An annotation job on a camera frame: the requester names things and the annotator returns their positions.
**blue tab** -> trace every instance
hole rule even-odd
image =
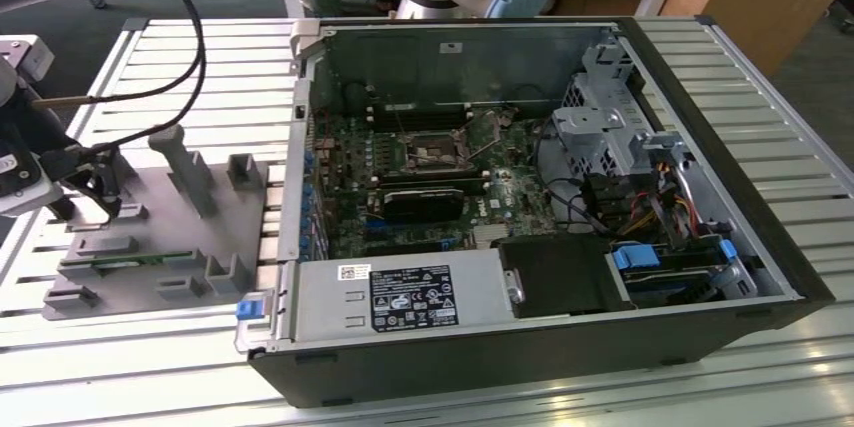
[[[263,300],[241,300],[237,302],[237,312],[235,313],[237,320],[252,320],[264,318],[264,301]]]
[[[730,262],[738,258],[738,251],[735,250],[735,245],[732,245],[732,241],[730,239],[723,239],[720,241],[720,251],[723,251],[723,255],[726,255],[726,259]]]
[[[612,257],[614,257],[614,264],[616,264],[616,270],[623,270],[630,267],[626,254],[623,254],[619,250],[614,252]]]
[[[624,245],[614,252],[614,261],[619,270],[660,265],[655,248],[648,244]]]

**aluminum table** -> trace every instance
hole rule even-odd
[[[838,425],[854,422],[854,179],[716,27],[639,19],[838,302],[754,334],[699,363],[552,382],[297,410],[245,365],[233,306],[48,322],[41,299],[71,236],[45,212],[22,216],[0,250],[0,424],[53,425]],[[208,163],[252,152],[269,172],[263,287],[273,282],[293,67],[291,21],[208,20],[209,79],[183,125]],[[92,94],[159,86],[195,49],[188,21],[125,31]],[[156,101],[80,110],[91,144],[161,122],[188,81]],[[662,121],[670,119],[647,93]],[[160,157],[136,142],[137,166]]]

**slotted metal surface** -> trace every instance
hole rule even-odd
[[[642,27],[838,303],[783,330],[756,333],[691,365],[296,410],[232,347],[231,306],[49,323],[41,297],[69,236],[44,213],[16,223],[0,251],[0,424],[45,425],[836,425],[854,422],[854,201],[850,177],[724,40],[692,20]],[[208,163],[252,152],[276,165],[260,245],[272,282],[291,88],[289,21],[205,22],[213,78],[188,116],[187,139]],[[185,21],[125,33],[93,92],[156,87],[195,48]],[[157,99],[87,109],[72,134],[116,138],[173,113],[192,80]],[[664,124],[670,122],[648,94]],[[144,143],[135,165],[160,165]]]

